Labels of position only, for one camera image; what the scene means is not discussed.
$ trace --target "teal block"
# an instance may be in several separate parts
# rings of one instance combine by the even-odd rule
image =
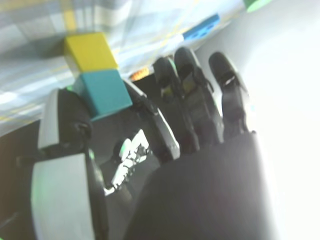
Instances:
[[[132,105],[125,83],[115,69],[82,73],[72,90],[85,101],[93,121]]]

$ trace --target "plaid tablecloth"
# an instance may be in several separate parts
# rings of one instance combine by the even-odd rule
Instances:
[[[66,35],[104,32],[126,78],[172,53],[177,37],[202,20],[220,15],[212,36],[243,7],[242,0],[0,0],[0,136],[39,119],[48,93],[74,82]]]

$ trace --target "yellow cube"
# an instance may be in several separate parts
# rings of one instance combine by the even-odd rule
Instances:
[[[118,68],[102,32],[67,36],[64,40],[64,55],[73,72]]]

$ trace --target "white mechanical part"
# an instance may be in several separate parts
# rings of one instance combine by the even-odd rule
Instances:
[[[104,189],[104,195],[113,194],[124,183],[130,173],[132,173],[135,165],[142,163],[147,159],[149,152],[149,143],[142,129],[133,137],[132,140],[126,139],[120,149],[119,157],[121,163],[116,169],[112,178],[110,188]]]

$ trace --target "robotic hand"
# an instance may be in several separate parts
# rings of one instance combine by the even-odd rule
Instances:
[[[128,177],[132,176],[135,166],[147,159],[151,152],[144,131],[140,129],[131,139],[119,142],[114,148],[114,157],[119,163],[109,187],[104,188],[104,195],[108,196],[118,189]]]

